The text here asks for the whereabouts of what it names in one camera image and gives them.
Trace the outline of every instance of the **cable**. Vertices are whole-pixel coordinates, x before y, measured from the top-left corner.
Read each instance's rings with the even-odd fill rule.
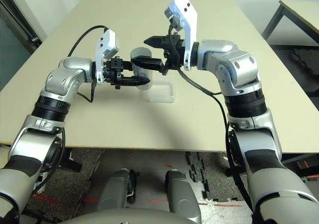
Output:
[[[94,29],[97,29],[97,28],[104,28],[106,30],[108,30],[108,28],[104,25],[97,25],[97,26],[92,26],[91,28],[87,29],[86,32],[84,32],[82,34],[82,36],[80,36],[80,38],[75,42],[75,44],[73,45],[72,49],[70,50],[69,54],[68,54],[68,57],[70,57],[72,55],[72,53],[74,52],[75,48],[78,46],[78,44],[80,43],[80,41],[88,34],[90,33],[91,31],[93,31]]]
[[[80,43],[80,41],[88,34],[90,33],[91,31],[93,31],[94,29],[97,29],[97,28],[104,28],[104,32],[106,30],[108,30],[108,27],[104,26],[104,25],[97,25],[97,26],[92,26],[91,28],[87,29],[80,37],[79,39],[75,42],[75,44],[73,45],[72,49],[70,50],[69,54],[68,54],[68,57],[70,57],[75,48],[78,46],[78,44]],[[96,79],[93,80],[93,82],[91,83],[91,98],[87,98],[84,94],[80,93],[80,92],[77,92],[76,94],[83,97],[84,99],[86,99],[88,102],[92,103],[93,102],[93,99],[94,99],[94,91],[95,91],[95,88],[96,88]]]
[[[229,129],[229,123],[227,123],[226,126],[226,133],[225,133],[225,143],[226,143],[226,153],[227,153],[227,159],[228,159],[228,163],[229,163],[229,167],[230,167],[230,171],[233,174],[233,179],[235,182],[235,185],[237,186],[241,196],[243,197],[243,199],[245,200],[245,202],[247,203],[248,207],[250,208],[250,210],[252,212],[254,212],[253,210],[253,206],[249,197],[249,194],[244,186],[243,181],[240,178],[239,173],[236,171],[236,167],[234,164],[234,160],[233,160],[233,156],[231,154],[231,148],[229,145],[229,137],[228,137],[228,129]]]
[[[39,186],[37,186],[31,193],[31,196],[33,196],[34,194],[36,194],[40,188],[43,187],[44,184],[47,183],[47,181],[49,181],[49,179],[52,177],[52,175],[54,174],[54,172],[56,171],[56,169],[59,167],[59,164],[63,158],[63,154],[64,154],[64,150],[65,150],[65,129],[62,128],[62,146],[61,146],[61,154],[60,154],[60,158],[58,160],[58,162],[56,163],[56,165],[54,166],[54,168],[51,170],[51,172],[48,174],[48,176],[39,184]]]
[[[173,50],[173,52],[174,52],[174,54],[176,56],[176,59],[177,59],[177,62],[176,62],[177,71],[192,86],[194,86],[195,88],[199,89],[200,91],[202,91],[203,93],[207,94],[208,96],[212,97],[218,103],[218,105],[220,107],[220,110],[221,110],[221,112],[223,114],[225,130],[226,130],[226,132],[225,132],[225,143],[226,143],[226,152],[227,152],[227,159],[228,159],[229,167],[230,167],[230,170],[232,172],[235,185],[237,186],[240,194],[243,196],[243,199],[245,200],[245,202],[249,206],[250,210],[253,212],[252,203],[251,203],[249,194],[248,194],[248,192],[247,192],[247,190],[246,190],[246,188],[245,188],[245,186],[243,184],[243,181],[240,178],[239,173],[236,171],[234,160],[233,160],[233,157],[232,157],[232,154],[231,154],[231,148],[230,148],[230,145],[229,145],[229,137],[228,137],[229,123],[227,122],[225,111],[224,111],[224,108],[223,108],[221,102],[215,97],[215,95],[220,94],[220,93],[213,93],[213,92],[205,89],[204,87],[200,86],[199,84],[197,84],[196,82],[191,80],[183,71],[181,71],[181,69],[179,67],[180,57],[179,57],[178,51],[176,50],[176,47],[175,47],[175,45],[173,43],[173,39],[172,39],[172,36],[171,36],[172,30],[173,30],[173,26],[170,25],[169,29],[168,29],[168,38],[169,38],[169,42],[170,42],[170,45],[172,47],[172,50]]]
[[[177,71],[178,73],[180,74],[180,76],[182,76],[182,78],[184,80],[186,80],[188,83],[190,83],[192,86],[194,86],[195,88],[199,89],[200,91],[202,91],[203,93],[207,94],[208,96],[212,97],[219,105],[220,107],[220,110],[222,112],[222,115],[223,115],[223,119],[224,119],[224,125],[225,125],[225,128],[227,126],[227,119],[226,119],[226,114],[225,114],[225,111],[224,111],[224,108],[223,108],[223,105],[221,104],[221,102],[215,97],[215,95],[219,95],[221,93],[214,93],[214,92],[211,92],[207,89],[205,89],[204,87],[200,86],[198,83],[196,83],[195,81],[193,81],[192,79],[190,79],[183,71],[181,71],[180,67],[179,67],[179,61],[180,61],[180,57],[179,57],[179,54],[178,54],[178,51],[176,50],[176,47],[173,43],[173,39],[172,39],[172,36],[171,36],[171,31],[173,30],[173,26],[170,25],[169,26],[169,29],[168,29],[168,38],[169,38],[169,42],[170,42],[170,45],[171,45],[171,48],[173,50],[173,53],[174,55],[176,56],[176,68],[177,68]]]

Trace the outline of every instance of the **table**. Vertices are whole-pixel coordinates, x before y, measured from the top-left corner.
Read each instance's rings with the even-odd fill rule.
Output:
[[[120,40],[118,55],[129,60],[131,50],[143,46],[144,39],[167,34],[169,21],[163,11],[170,1],[79,2],[1,91],[0,142],[13,142],[47,75],[85,30],[97,24],[113,29]],[[231,40],[257,60],[283,151],[319,152],[317,109],[235,2],[191,2],[198,12],[198,40]],[[102,30],[90,33],[74,55],[94,59],[95,42],[101,34]],[[152,53],[163,59],[162,50],[152,49]],[[217,79],[209,72],[193,68],[187,74],[204,87],[219,91]],[[154,72],[154,79],[173,82],[175,103],[151,104],[145,100],[145,92],[136,87],[115,90],[109,84],[96,88],[92,104],[77,96],[66,118],[67,147],[225,151],[225,130],[217,103],[175,71],[169,71],[166,78]],[[89,96],[90,84],[81,85],[79,91]]]
[[[262,33],[263,38],[265,40],[269,38],[281,18],[285,15],[313,40],[319,43],[319,2],[280,0],[279,3],[277,11]]]

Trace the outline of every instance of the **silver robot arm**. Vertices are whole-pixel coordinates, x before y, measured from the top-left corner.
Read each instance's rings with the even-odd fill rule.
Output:
[[[266,107],[257,61],[230,41],[196,42],[197,12],[189,0],[173,0],[165,15],[177,31],[185,28],[185,40],[169,34],[144,41],[164,49],[165,65],[158,59],[143,56],[131,61],[163,75],[180,66],[187,71],[196,66],[198,70],[213,73],[232,127],[230,132],[226,130],[229,158],[246,168],[250,194],[247,203],[254,212],[253,223],[316,223],[318,200],[303,181],[281,163],[282,150],[271,111]]]
[[[122,75],[124,69],[133,68],[131,62],[112,58],[118,50],[115,33],[107,29],[97,41],[96,62],[67,57],[48,75],[32,113],[11,146],[8,163],[0,169],[0,220],[21,214],[40,172],[57,167],[62,155],[62,139],[58,134],[64,133],[64,120],[82,83],[92,83],[92,95],[97,83],[109,82],[119,89],[149,82],[144,77]]]
[[[317,199],[280,162],[281,146],[254,57],[232,42],[205,40],[198,45],[196,66],[218,79],[233,128],[231,154],[246,169],[254,223],[315,223]]]
[[[12,208],[21,214],[39,173],[57,161],[62,144],[57,135],[79,86],[92,82],[92,66],[90,59],[68,57],[47,77],[33,112],[11,146],[8,163],[0,169],[0,217]]]

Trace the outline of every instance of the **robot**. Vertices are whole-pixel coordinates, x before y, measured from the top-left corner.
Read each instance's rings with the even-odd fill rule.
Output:
[[[281,164],[279,137],[265,103],[257,61],[230,41],[197,42],[197,12],[189,0],[173,0],[165,15],[170,21],[168,35],[145,40],[145,44],[164,50],[165,64],[143,52],[130,61],[113,58],[119,50],[115,33],[96,26],[105,29],[96,44],[96,61],[71,57],[75,45],[48,75],[32,113],[11,146],[8,163],[0,169],[0,221],[18,223],[19,214],[37,191],[33,187],[40,172],[52,170],[50,176],[57,168],[65,146],[64,120],[79,86],[84,82],[92,84],[91,99],[86,98],[92,102],[97,84],[108,82],[116,89],[145,85],[150,81],[147,77],[124,77],[121,73],[138,66],[163,75],[177,70],[187,82],[214,98],[222,109],[216,93],[189,79],[180,68],[190,71],[196,67],[215,75],[228,110],[227,122],[222,109],[228,161],[235,184],[253,212],[253,223],[317,223],[318,200],[295,173]],[[174,28],[184,29],[185,40],[171,33]],[[246,170],[249,194],[236,173],[236,165]],[[165,182],[170,212],[125,209],[126,201],[134,196],[136,182],[134,173],[123,169],[107,182],[98,212],[65,223],[201,223],[200,209],[185,175],[171,170]]]

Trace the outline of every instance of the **white bracket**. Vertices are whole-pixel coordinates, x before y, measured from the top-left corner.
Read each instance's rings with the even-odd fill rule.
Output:
[[[103,60],[111,59],[120,50],[120,44],[115,36],[115,32],[108,29],[103,36],[96,42],[95,49],[95,65],[96,65],[96,81],[101,84],[104,81],[103,77]]]
[[[173,19],[172,25],[177,31],[185,30],[184,69],[190,71],[190,56],[196,42],[197,12],[189,0],[173,0],[165,10],[166,17]]]

